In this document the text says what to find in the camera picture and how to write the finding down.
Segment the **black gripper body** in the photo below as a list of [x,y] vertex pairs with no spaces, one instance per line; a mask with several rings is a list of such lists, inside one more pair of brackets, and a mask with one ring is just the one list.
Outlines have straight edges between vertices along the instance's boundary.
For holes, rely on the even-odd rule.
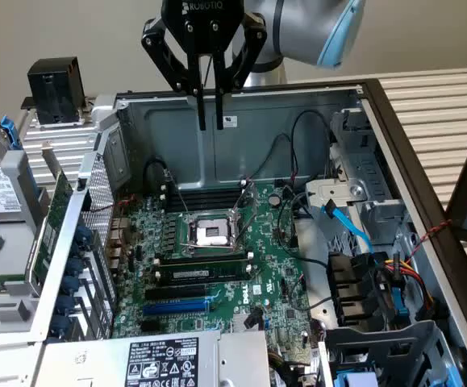
[[186,54],[225,52],[244,18],[243,1],[163,1],[161,18]]

